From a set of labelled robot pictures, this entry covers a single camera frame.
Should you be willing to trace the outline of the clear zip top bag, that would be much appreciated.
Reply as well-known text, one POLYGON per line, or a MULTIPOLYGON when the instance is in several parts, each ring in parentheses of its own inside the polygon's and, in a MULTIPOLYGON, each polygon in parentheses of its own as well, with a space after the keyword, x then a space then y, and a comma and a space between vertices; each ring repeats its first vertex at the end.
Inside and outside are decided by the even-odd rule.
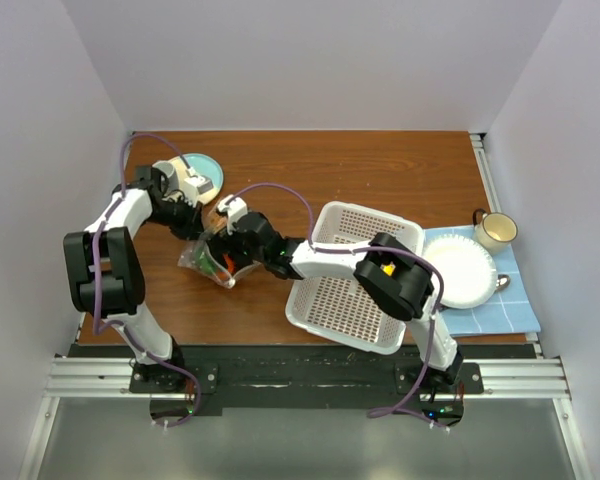
POLYGON ((197 272, 216 284, 233 288, 255 270, 253 260, 235 242, 227 230, 227 216, 210 210, 196 225, 199 235, 189 240, 181 251, 177 266, 197 272))

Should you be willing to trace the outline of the yellow fake lemon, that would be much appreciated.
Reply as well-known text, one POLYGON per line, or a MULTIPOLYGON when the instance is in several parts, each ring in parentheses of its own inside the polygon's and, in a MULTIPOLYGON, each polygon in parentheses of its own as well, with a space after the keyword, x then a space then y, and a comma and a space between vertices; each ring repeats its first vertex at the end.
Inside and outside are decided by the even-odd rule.
POLYGON ((388 276, 392 276, 396 266, 393 263, 384 264, 381 266, 381 270, 388 276))

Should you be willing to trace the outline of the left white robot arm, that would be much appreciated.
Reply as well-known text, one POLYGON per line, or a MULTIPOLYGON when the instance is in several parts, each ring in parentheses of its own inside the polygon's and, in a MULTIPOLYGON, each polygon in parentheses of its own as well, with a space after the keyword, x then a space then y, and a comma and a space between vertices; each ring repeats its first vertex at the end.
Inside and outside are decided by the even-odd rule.
POLYGON ((115 330, 133 351, 135 379, 165 392, 192 395, 195 380, 177 342, 146 304, 133 239, 146 223, 165 226, 179 239, 196 238, 202 231, 199 197, 210 184, 184 162, 141 166, 132 182, 114 188, 96 221, 63 239, 74 307, 92 315, 94 334, 115 330))

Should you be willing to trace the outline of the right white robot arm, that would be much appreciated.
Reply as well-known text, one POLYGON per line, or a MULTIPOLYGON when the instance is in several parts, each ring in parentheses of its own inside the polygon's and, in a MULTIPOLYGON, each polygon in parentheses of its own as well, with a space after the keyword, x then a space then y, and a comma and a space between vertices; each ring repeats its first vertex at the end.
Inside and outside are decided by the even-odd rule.
POLYGON ((357 282, 386 315, 405 323, 418 346, 421 382, 439 393, 461 380, 463 356, 451 338, 440 305, 444 280, 429 262, 388 233, 357 244, 318 244, 281 235, 261 213, 221 224, 203 237, 203 250, 233 280, 262 265, 283 280, 336 278, 357 282))

